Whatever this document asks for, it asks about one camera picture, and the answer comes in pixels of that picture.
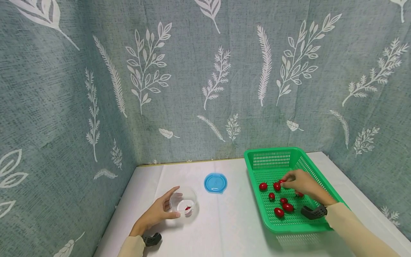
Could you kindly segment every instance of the blue lid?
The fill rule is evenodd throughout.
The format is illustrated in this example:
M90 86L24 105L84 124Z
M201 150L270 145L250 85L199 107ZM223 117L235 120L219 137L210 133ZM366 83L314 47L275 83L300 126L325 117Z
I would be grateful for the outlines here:
M227 188L227 179L223 174L210 173L204 179L204 187L209 193L222 194Z

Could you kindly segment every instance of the green plastic basket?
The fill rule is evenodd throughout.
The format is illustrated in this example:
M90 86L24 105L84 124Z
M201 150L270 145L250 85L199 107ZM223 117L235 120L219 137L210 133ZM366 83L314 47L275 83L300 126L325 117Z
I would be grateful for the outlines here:
M295 198L293 189L281 188L279 192L276 192L273 188L273 183L278 182L288 171L302 169L309 172L335 200L344 202L302 149L279 147L247 150L244 153L244 158L261 217L270 231L297 234L332 230L324 217L309 220L300 213L304 205L314 209L319 206L318 202L307 195ZM268 189L261 192L259 185L263 182L268 184ZM275 193L274 201L270 201L268 198L268 194L271 192ZM282 208L279 200L283 197L287 198L296 210L292 213L285 212L283 218L278 218L274 214L274 208Z

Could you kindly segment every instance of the fabric backdrop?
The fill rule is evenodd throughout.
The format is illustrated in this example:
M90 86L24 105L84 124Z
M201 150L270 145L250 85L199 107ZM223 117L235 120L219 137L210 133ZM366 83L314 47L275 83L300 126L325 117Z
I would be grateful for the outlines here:
M0 0L0 255L92 256L137 165L323 151L411 238L406 0Z

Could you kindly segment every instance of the beige sleeve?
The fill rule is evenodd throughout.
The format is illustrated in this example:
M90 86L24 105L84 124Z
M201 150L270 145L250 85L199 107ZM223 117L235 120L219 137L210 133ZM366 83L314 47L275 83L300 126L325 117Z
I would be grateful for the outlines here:
M326 220L357 257L399 256L371 233L343 203L328 206Z
M145 243L141 236L128 236L117 257L142 257Z

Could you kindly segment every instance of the white table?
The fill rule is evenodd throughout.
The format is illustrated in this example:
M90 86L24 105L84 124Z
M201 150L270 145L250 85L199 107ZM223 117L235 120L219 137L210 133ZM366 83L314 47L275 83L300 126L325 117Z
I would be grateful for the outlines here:
M401 256L411 256L411 243L322 152L309 157L361 222ZM206 192L204 178L222 173L223 194ZM175 185L189 185L198 196L199 211L189 223L167 220L152 228L161 244L144 256L352 256L335 232L275 235L262 223L244 159L137 167L101 239L95 257L116 257L134 222Z

